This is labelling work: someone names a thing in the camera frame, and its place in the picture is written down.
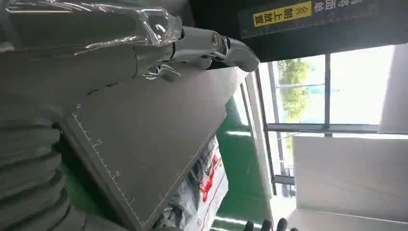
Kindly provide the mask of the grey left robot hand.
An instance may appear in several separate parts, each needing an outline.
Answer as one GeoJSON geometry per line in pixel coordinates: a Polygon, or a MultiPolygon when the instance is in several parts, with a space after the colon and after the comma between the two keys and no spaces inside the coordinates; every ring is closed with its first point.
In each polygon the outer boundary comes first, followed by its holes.
{"type": "Polygon", "coordinates": [[[81,97],[136,77],[172,76],[172,63],[212,61],[254,71],[260,60],[244,43],[185,26],[165,45],[125,42],[87,51],[5,51],[0,54],[0,123],[54,122],[81,97]]]}

